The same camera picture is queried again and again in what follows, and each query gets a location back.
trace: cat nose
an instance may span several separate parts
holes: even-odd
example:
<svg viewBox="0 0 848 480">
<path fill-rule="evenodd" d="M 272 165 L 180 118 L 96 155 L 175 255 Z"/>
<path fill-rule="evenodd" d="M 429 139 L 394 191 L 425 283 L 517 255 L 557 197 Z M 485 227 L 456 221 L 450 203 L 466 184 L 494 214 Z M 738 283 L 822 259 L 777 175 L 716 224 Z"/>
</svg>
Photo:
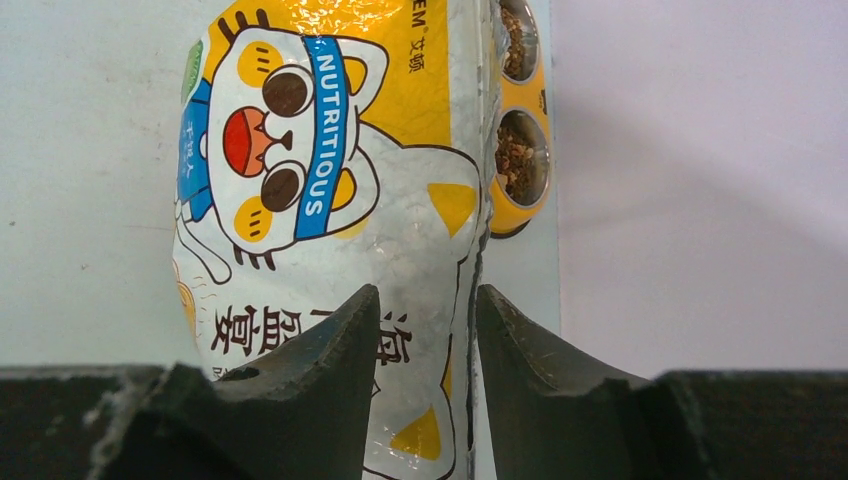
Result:
<svg viewBox="0 0 848 480">
<path fill-rule="evenodd" d="M 288 150 L 288 151 L 291 151 L 293 141 L 294 141 L 294 132 L 292 132 L 291 130 L 286 132 L 286 134 L 283 135 L 283 138 L 280 139 L 280 143 L 282 143 L 283 146 L 286 147 L 286 150 Z"/>
</svg>

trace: pet food kibble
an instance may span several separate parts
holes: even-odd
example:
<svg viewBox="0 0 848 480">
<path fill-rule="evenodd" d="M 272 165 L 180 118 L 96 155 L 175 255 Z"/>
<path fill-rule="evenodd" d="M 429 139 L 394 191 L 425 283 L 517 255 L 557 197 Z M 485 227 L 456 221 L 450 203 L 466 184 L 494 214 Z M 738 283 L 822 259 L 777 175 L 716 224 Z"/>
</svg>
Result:
<svg viewBox="0 0 848 480">
<path fill-rule="evenodd" d="M 498 178 L 507 195 L 521 205 L 533 202 L 534 153 L 530 142 L 516 129 L 511 126 L 498 128 L 498 149 L 495 152 Z"/>
<path fill-rule="evenodd" d="M 504 73 L 514 80 L 521 78 L 524 68 L 524 57 L 527 55 L 522 39 L 524 32 L 521 29 L 521 21 L 506 8 L 501 8 L 501 19 L 509 34 L 509 48 L 506 54 Z"/>
</svg>

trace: blue headband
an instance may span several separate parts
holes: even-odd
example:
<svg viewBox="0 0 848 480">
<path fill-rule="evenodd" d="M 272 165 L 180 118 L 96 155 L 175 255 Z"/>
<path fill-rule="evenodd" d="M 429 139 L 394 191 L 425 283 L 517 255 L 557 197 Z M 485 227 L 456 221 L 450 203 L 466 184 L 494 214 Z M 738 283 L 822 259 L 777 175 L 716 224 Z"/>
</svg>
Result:
<svg viewBox="0 0 848 480">
<path fill-rule="evenodd" d="M 315 145 L 298 208 L 295 239 L 327 233 L 347 146 L 348 98 L 344 59 L 335 39 L 303 37 L 315 77 Z"/>
</svg>

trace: green label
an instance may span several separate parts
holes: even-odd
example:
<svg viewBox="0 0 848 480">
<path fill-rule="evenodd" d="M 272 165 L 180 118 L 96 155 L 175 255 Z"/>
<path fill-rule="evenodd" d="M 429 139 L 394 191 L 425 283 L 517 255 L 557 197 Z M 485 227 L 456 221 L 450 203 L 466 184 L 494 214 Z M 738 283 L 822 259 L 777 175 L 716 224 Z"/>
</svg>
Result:
<svg viewBox="0 0 848 480">
<path fill-rule="evenodd" d="M 188 52 L 188 61 L 186 61 L 186 71 L 183 76 L 183 93 L 182 102 L 185 103 L 188 94 L 197 85 L 197 78 L 200 76 L 200 57 L 203 54 L 203 42 L 199 41 L 191 47 Z"/>
</svg>

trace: machine part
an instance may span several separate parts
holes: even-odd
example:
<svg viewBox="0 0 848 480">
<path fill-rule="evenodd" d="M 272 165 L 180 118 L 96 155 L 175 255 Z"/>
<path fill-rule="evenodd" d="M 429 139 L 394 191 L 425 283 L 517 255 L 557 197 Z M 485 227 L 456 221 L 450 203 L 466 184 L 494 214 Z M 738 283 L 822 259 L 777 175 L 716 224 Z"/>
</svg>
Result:
<svg viewBox="0 0 848 480">
<path fill-rule="evenodd" d="M 2 369 L 0 478 L 359 480 L 379 329 L 368 285 L 215 383 L 183 365 Z"/>
<path fill-rule="evenodd" d="M 499 480 L 848 478 L 848 374 L 672 372 L 647 382 L 490 285 L 477 332 Z"/>
</svg>

